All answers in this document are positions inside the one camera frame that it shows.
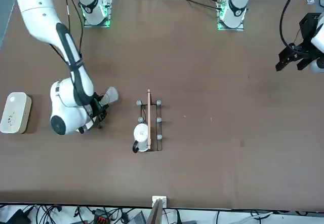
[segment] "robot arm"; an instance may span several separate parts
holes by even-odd
[[[237,28],[244,17],[249,0],[226,0],[226,8],[220,16],[220,20],[229,27]]]
[[[101,22],[104,18],[94,0],[80,0],[90,7],[88,21]],[[81,130],[92,121],[92,106],[96,96],[94,86],[83,65],[73,38],[57,17],[52,0],[17,0],[29,33],[42,42],[52,44],[62,52],[70,70],[70,78],[55,82],[51,87],[51,125],[58,134]]]
[[[318,24],[315,30],[312,44],[322,53],[320,57],[314,59],[310,64],[310,69],[313,72],[324,72],[324,13],[318,18]]]

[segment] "metal rack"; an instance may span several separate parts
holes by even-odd
[[[163,150],[163,142],[162,142],[162,104],[160,100],[155,101],[152,103],[152,97],[150,97],[150,105],[155,106],[155,142],[151,144],[151,149],[147,152],[159,152]],[[138,123],[148,123],[146,120],[148,104],[143,104],[141,100],[136,102],[137,106],[140,106],[140,116],[138,117]]]

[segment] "floor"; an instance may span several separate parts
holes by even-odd
[[[18,209],[24,209],[27,206],[25,205],[9,205],[5,206],[0,209],[0,221],[6,222],[9,220],[9,218],[18,210]],[[34,207],[32,211],[29,214],[29,218],[31,219],[31,223],[36,223],[36,212],[37,212],[38,206]],[[91,210],[96,210],[97,207],[90,207]],[[114,208],[106,208],[106,211],[113,210]],[[80,221],[80,217],[73,217],[74,212],[76,210],[75,206],[64,206],[62,207],[62,211],[58,212],[57,210],[53,211],[53,214],[51,214],[52,219],[55,221],[56,224],[69,224],[69,223],[75,223]],[[123,208],[123,212],[128,211],[129,209]],[[137,215],[140,211],[143,211],[143,215],[145,219],[147,220],[150,214],[150,209],[134,209],[131,212],[129,212],[129,219],[131,220],[135,215]],[[166,215],[163,214],[162,217],[162,224],[171,224],[177,221],[177,212],[174,209],[165,209],[165,213],[168,216],[168,219],[166,218]],[[38,213],[38,223],[41,220],[41,217],[43,215],[42,209],[40,209]],[[217,217],[217,211],[204,211],[204,210],[179,210],[180,217],[183,223],[186,221],[189,223],[198,223],[198,224],[208,224],[208,223],[218,223],[218,224],[225,224],[225,223],[232,223],[234,222],[236,224],[243,223],[241,220],[246,219],[247,217],[251,217],[249,213],[242,213],[242,212],[225,212],[221,211],[219,213],[218,222],[216,222]],[[81,207],[80,214],[82,216],[82,220],[86,221],[88,220],[91,222],[93,220],[92,213],[85,207]],[[258,224],[258,220],[254,219],[248,219],[248,221],[244,222],[247,224]],[[310,217],[310,216],[298,216],[298,215],[271,215],[266,219],[263,219],[261,221],[263,224],[270,224],[270,223],[276,223],[276,224],[317,224],[317,223],[323,223],[322,217]]]

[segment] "mug handle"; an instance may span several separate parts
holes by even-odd
[[[133,144],[133,152],[134,152],[134,153],[137,153],[138,150],[139,150],[139,148],[137,147],[137,145],[138,145],[138,141],[135,140],[135,142],[134,142],[134,144]]]

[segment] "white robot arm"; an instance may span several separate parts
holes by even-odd
[[[51,87],[53,130],[68,134],[83,133],[92,126],[93,118],[103,119],[108,105],[101,106],[99,97],[83,65],[68,28],[57,17],[52,0],[17,0],[24,23],[31,35],[52,44],[62,52],[70,70],[70,78],[55,82]],[[86,19],[99,24],[106,17],[98,0],[80,0],[86,10]]]
[[[226,8],[220,16],[220,20],[229,28],[237,28],[243,20],[248,1],[226,0]]]

